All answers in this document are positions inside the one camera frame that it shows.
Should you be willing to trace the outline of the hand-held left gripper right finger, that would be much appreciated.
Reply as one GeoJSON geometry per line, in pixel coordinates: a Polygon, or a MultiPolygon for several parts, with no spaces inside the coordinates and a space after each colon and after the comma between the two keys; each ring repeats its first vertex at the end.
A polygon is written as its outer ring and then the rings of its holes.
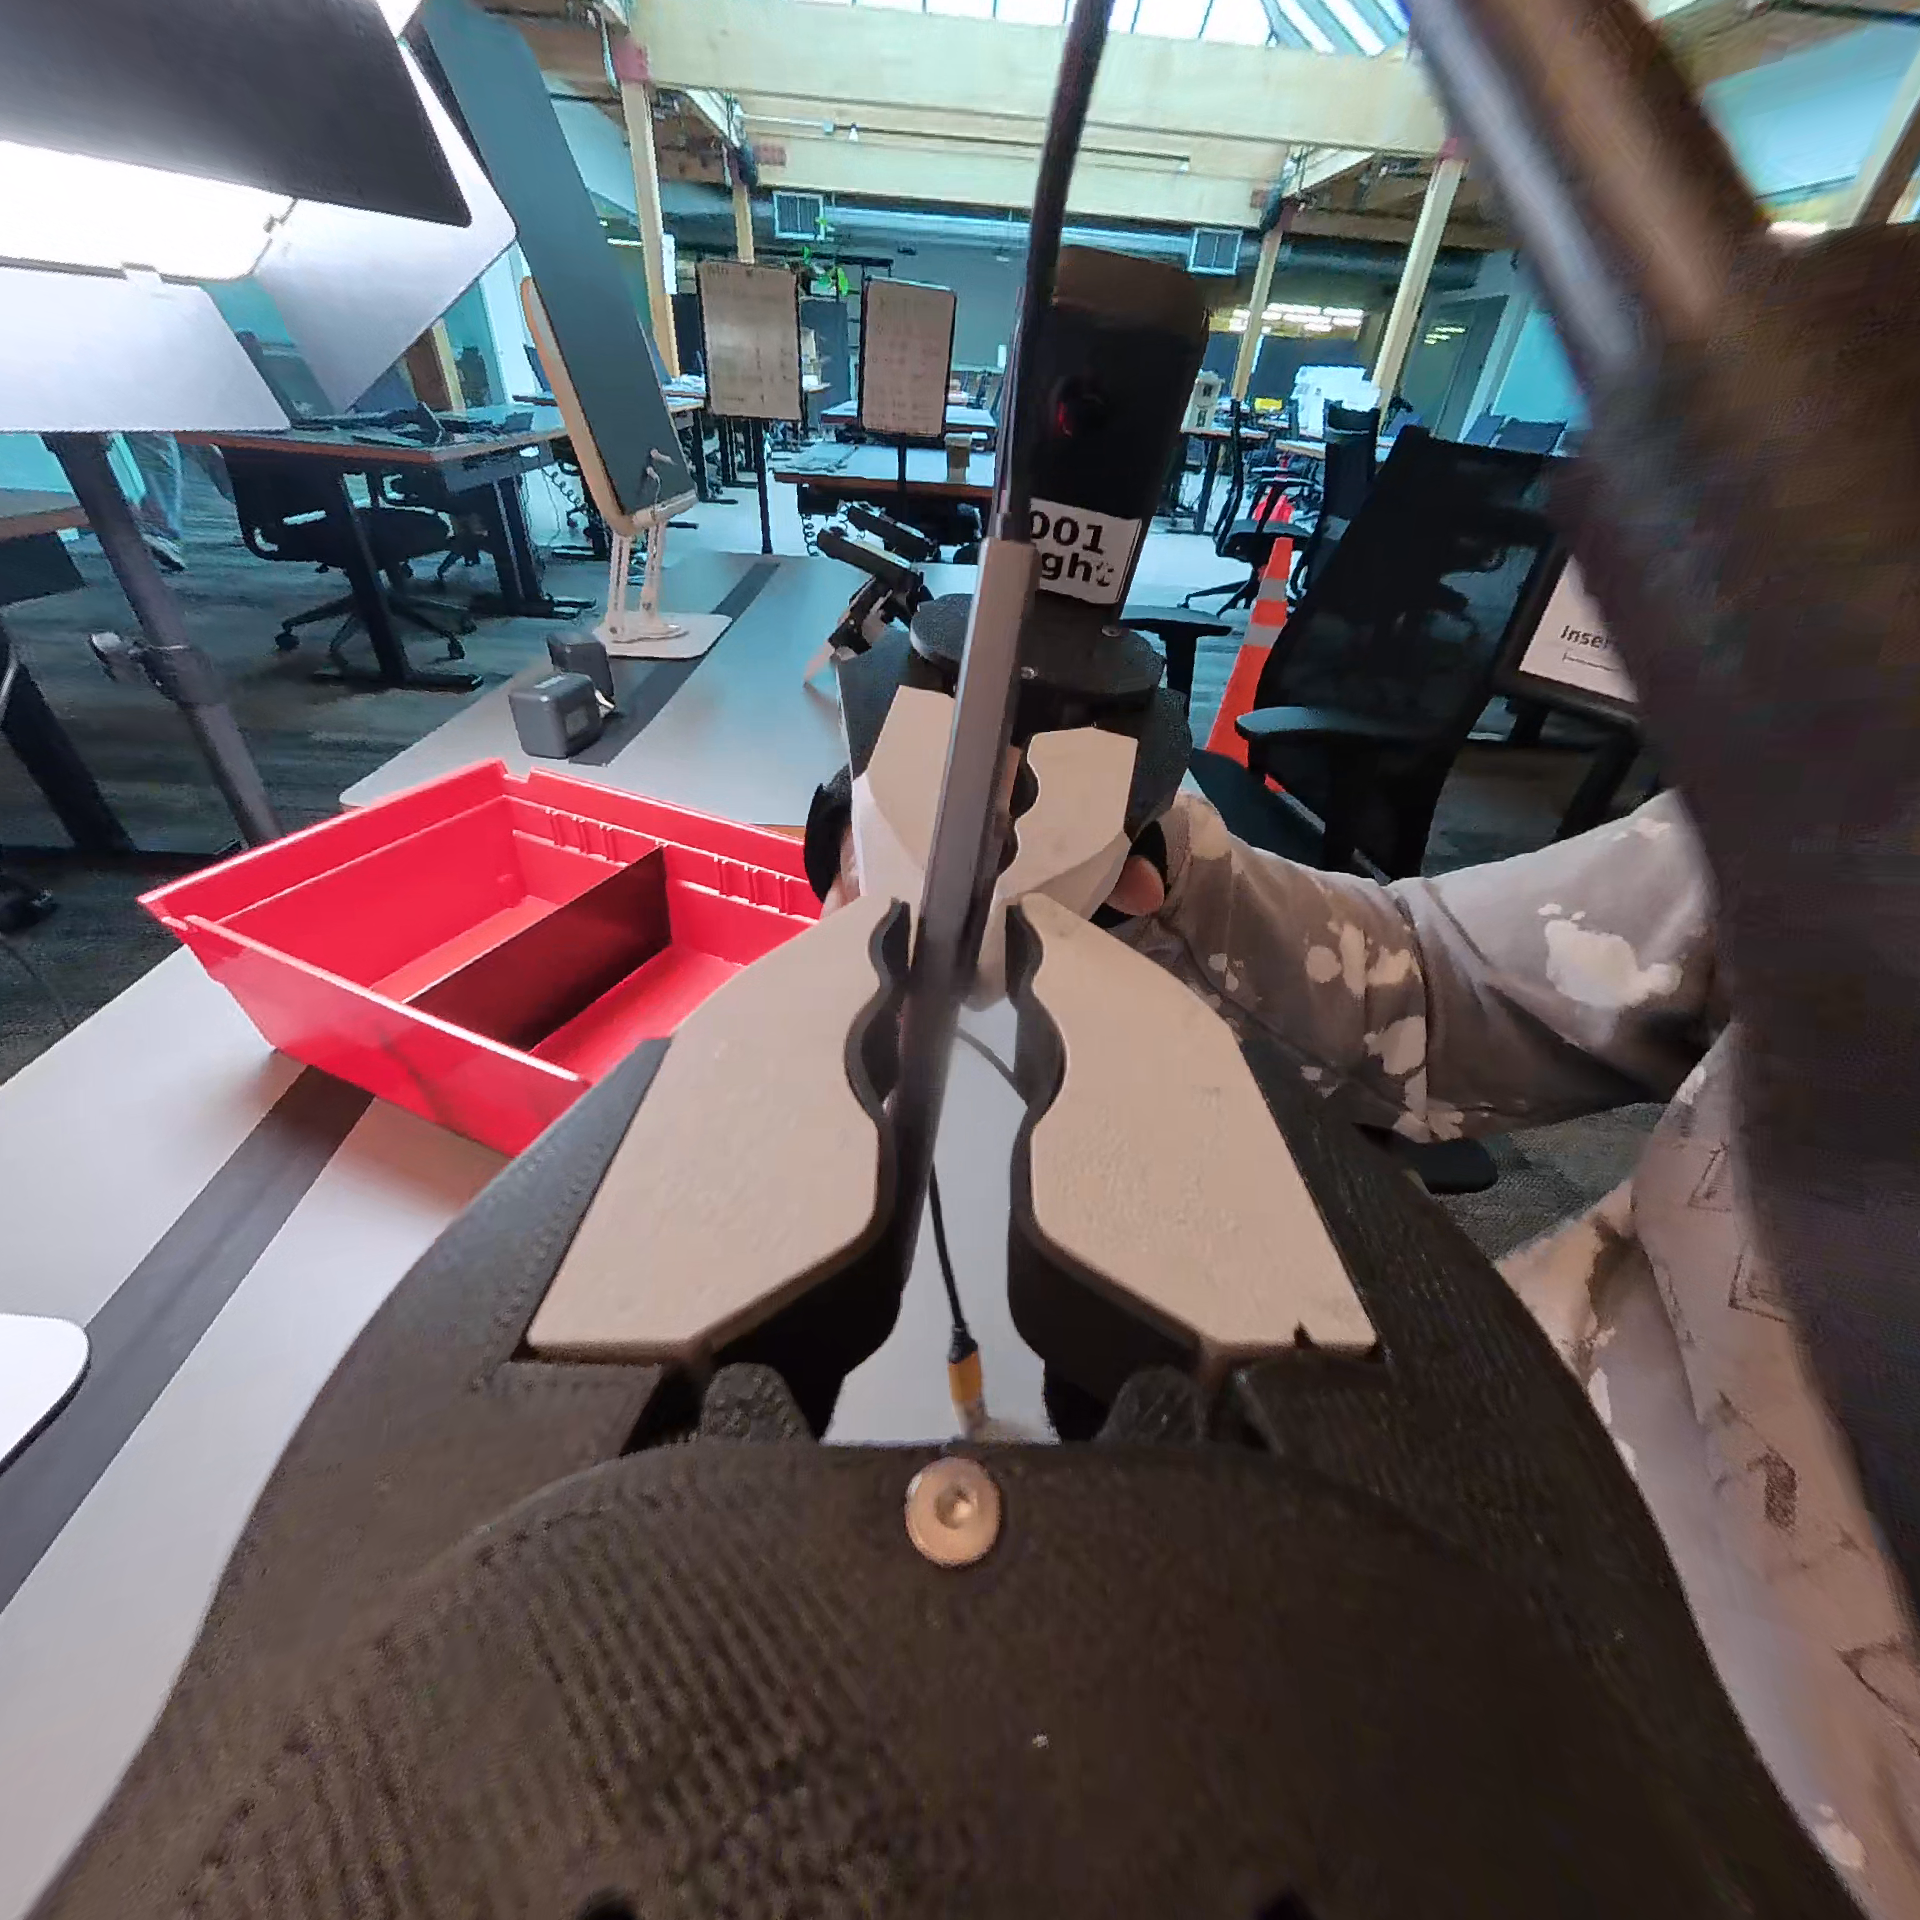
{"type": "Polygon", "coordinates": [[[1048,896],[1009,913],[1021,1123],[1009,1299],[1044,1376],[1111,1405],[1144,1369],[1215,1390],[1381,1332],[1235,1031],[1048,896]]]}

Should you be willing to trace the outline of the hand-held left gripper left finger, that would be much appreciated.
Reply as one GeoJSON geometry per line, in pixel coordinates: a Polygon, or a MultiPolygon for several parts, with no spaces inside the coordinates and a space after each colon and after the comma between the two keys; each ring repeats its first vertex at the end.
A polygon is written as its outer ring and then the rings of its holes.
{"type": "Polygon", "coordinates": [[[675,1031],[527,1329],[552,1362],[772,1367],[832,1411],[905,1290],[910,908],[862,896],[675,1031]]]}

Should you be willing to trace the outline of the person's right hand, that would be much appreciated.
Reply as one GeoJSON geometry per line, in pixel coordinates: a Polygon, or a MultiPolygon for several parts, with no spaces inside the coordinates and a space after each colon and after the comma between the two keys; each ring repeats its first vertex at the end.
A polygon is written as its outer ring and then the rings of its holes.
{"type": "Polygon", "coordinates": [[[1158,916],[1169,904],[1178,867],[1180,861],[1170,851],[1162,823],[1142,830],[1128,847],[1105,901],[1093,911],[1093,925],[1116,932],[1158,916]]]}

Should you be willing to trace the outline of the orange traffic cone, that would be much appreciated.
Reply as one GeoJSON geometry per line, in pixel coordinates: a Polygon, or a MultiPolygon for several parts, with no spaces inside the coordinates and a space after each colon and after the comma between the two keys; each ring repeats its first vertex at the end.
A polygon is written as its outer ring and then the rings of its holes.
{"type": "Polygon", "coordinates": [[[1298,528],[1285,525],[1252,577],[1255,597],[1248,608],[1246,630],[1206,740],[1211,756],[1230,762],[1243,771],[1251,768],[1251,762],[1248,742],[1241,736],[1238,721],[1257,706],[1262,674],[1288,619],[1288,580],[1296,560],[1296,534],[1298,528]]]}

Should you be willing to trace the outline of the black hub cable grey plug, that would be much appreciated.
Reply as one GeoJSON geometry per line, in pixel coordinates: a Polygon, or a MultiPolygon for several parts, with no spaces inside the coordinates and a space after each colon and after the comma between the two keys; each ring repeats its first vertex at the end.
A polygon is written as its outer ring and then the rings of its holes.
{"type": "MultiPolygon", "coordinates": [[[[1917,1601],[1917,235],[1772,237],[1637,4],[1416,4],[1413,35],[1589,391],[1571,541],[1710,875],[1744,1206],[1917,1601]]],[[[1116,1400],[1068,1448],[1075,1531],[1243,1586],[1308,1511],[1440,1533],[1471,1443],[1414,1407],[1508,1301],[1477,1277],[1416,1338],[1439,1274],[1355,1284],[1378,1358],[1126,1380],[1178,1423],[1116,1400]]]]}

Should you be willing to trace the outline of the black framed desk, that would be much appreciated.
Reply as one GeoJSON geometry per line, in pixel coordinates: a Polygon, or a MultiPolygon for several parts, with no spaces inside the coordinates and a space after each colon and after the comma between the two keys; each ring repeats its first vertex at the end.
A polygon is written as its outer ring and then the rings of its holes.
{"type": "MultiPolygon", "coordinates": [[[[311,417],[280,429],[198,431],[183,446],[220,456],[222,446],[291,454],[344,467],[351,492],[367,502],[380,482],[390,502],[429,507],[454,522],[454,560],[464,532],[479,534],[480,553],[492,564],[495,589],[482,591],[467,614],[511,617],[569,617],[582,601],[559,600],[544,586],[536,541],[525,504],[525,482],[557,466],[565,441],[560,422],[538,422],[533,412],[501,419],[454,416],[427,406],[411,413],[311,417]]],[[[472,671],[467,660],[461,670],[472,671]]],[[[353,689],[414,689],[411,683],[330,683],[353,689]]],[[[470,694],[470,689],[433,689],[470,694]]]]}

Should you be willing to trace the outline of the perforated wooden board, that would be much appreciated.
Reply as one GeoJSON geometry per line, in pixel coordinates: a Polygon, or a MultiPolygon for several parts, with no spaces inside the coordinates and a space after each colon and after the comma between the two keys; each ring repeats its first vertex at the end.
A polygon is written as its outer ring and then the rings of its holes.
{"type": "Polygon", "coordinates": [[[955,321],[946,286],[867,278],[855,419],[869,437],[930,446],[946,435],[955,321]]]}
{"type": "Polygon", "coordinates": [[[695,270],[709,409],[805,422],[798,278],[778,263],[704,258],[695,270]]]}

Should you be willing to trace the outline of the person's right forearm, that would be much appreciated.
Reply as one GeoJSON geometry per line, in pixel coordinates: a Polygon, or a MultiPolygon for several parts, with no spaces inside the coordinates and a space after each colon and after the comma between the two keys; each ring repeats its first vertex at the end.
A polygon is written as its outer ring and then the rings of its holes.
{"type": "Polygon", "coordinates": [[[1729,1051],[1713,878],[1675,789],[1392,882],[1262,851],[1193,796],[1160,825],[1164,901],[1116,935],[1360,1126],[1498,1137],[1687,1098],[1729,1051]]]}

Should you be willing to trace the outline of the red plastic bin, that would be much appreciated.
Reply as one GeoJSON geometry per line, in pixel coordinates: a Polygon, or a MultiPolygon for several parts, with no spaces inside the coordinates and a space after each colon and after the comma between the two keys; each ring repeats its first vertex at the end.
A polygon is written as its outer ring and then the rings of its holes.
{"type": "Polygon", "coordinates": [[[273,1048],[505,1156],[820,911],[798,827],[501,759],[353,806],[140,904],[273,1048]],[[534,1051],[411,1009],[652,847],[669,850],[670,947],[534,1051]]]}

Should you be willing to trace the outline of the dark battery charger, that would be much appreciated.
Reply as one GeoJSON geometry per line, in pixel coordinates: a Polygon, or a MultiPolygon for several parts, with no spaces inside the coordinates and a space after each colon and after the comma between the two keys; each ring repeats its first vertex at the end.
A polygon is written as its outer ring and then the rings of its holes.
{"type": "Polygon", "coordinates": [[[507,689],[507,711],[523,753],[543,759],[584,756],[616,715],[612,699],[577,670],[552,670],[507,689]]]}

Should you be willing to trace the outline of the black board with wooden rim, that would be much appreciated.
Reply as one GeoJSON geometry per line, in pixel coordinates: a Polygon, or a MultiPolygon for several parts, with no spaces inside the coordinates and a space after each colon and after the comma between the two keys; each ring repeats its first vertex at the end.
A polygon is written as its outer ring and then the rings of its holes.
{"type": "Polygon", "coordinates": [[[416,21],[517,225],[544,321],[541,362],[579,416],[569,428],[579,458],[596,451],[612,515],[682,515],[699,496],[695,473],[538,61],[511,24],[470,4],[427,2],[416,21]]]}

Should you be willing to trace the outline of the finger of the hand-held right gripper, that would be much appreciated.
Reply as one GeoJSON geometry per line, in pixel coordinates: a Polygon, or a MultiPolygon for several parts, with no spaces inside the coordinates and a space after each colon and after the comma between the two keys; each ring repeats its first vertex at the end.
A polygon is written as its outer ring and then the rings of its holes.
{"type": "Polygon", "coordinates": [[[1006,995],[1006,913],[1044,896],[1082,920],[1107,904],[1131,855],[1126,806],[1139,746],[1105,730],[1037,731],[1021,770],[1035,793],[1012,819],[1012,855],[994,875],[967,1006],[1006,995]]]}
{"type": "Polygon", "coordinates": [[[845,904],[921,904],[948,773],[957,699],[945,689],[901,686],[862,771],[850,782],[845,904]]]}

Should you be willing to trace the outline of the black mesh office chair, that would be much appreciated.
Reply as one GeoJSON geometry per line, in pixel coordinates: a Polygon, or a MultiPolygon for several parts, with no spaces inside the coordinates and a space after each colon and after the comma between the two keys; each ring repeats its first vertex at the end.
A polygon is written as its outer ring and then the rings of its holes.
{"type": "Polygon", "coordinates": [[[1500,655],[1558,552],[1565,459],[1406,429],[1193,780],[1237,839],[1413,878],[1500,655]]]}

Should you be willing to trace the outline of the studio light panel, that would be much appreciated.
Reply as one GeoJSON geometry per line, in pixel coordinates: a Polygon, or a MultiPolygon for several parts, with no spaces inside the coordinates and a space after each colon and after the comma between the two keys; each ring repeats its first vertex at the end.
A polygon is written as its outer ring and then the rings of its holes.
{"type": "Polygon", "coordinates": [[[218,283],[348,408],[508,249],[416,12],[4,4],[4,431],[286,426],[218,283]]]}

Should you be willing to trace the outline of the light stand pole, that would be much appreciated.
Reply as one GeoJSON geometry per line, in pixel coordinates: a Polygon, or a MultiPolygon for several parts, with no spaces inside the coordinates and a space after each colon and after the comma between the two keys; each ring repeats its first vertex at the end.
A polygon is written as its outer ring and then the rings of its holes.
{"type": "Polygon", "coordinates": [[[243,843],[260,847],[283,837],[284,825],[228,706],[227,683],[214,660],[188,634],[180,601],[136,525],[104,435],[50,431],[43,440],[136,615],[140,639],[128,646],[128,658],[184,719],[243,843]]]}

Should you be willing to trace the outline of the black clamp tool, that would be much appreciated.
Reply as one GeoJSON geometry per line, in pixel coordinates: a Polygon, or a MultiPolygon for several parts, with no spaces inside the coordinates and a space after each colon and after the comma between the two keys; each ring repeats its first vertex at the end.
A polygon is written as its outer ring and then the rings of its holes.
{"type": "Polygon", "coordinates": [[[817,691],[826,689],[832,668],[873,654],[885,639],[909,639],[926,604],[970,597],[977,588],[977,568],[948,564],[933,537],[867,502],[848,502],[818,532],[817,552],[857,573],[829,637],[802,668],[802,683],[817,691]]]}

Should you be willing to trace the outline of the black bin divider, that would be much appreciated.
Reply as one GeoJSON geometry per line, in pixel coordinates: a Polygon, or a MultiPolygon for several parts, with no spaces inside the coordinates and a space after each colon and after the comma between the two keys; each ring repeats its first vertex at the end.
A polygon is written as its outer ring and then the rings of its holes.
{"type": "Polygon", "coordinates": [[[666,853],[643,851],[427,985],[409,1009],[534,1051],[672,945],[666,853]]]}

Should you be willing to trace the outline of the person's patterned hoodie torso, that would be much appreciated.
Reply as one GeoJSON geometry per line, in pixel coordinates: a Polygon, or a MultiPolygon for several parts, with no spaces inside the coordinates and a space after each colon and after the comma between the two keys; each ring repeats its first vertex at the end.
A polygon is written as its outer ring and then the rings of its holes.
{"type": "Polygon", "coordinates": [[[1917,1622],[1760,1250],[1737,1029],[1633,1173],[1500,1257],[1585,1387],[1741,1720],[1871,1915],[1917,1915],[1917,1622]]]}

